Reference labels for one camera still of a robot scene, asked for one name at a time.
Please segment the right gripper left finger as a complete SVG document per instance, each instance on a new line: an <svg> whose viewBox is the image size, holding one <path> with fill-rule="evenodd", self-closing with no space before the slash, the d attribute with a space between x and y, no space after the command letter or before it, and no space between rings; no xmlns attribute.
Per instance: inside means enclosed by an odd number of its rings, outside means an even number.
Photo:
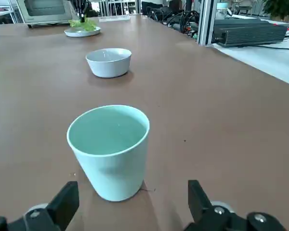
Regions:
<svg viewBox="0 0 289 231"><path fill-rule="evenodd" d="M69 181L45 208L35 208L10 223L0 216L0 231L65 231L78 208L78 182Z"/></svg>

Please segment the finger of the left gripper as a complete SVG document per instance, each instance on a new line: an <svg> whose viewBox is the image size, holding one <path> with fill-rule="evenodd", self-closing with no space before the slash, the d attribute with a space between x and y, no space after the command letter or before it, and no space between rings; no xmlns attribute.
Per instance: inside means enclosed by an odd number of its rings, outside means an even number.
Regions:
<svg viewBox="0 0 289 231"><path fill-rule="evenodd" d="M89 2L87 0L81 1L81 21L84 22L89 10Z"/></svg>
<svg viewBox="0 0 289 231"><path fill-rule="evenodd" d="M72 4L79 20L82 21L82 1L72 0Z"/></svg>

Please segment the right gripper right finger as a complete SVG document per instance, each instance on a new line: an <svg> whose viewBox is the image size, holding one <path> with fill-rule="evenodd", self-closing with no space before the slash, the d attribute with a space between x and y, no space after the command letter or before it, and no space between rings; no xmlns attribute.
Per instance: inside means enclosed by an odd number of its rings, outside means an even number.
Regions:
<svg viewBox="0 0 289 231"><path fill-rule="evenodd" d="M246 218L223 205L213 205L199 181L188 181L188 205L193 218L185 231L285 231L274 216L263 212L248 213Z"/></svg>

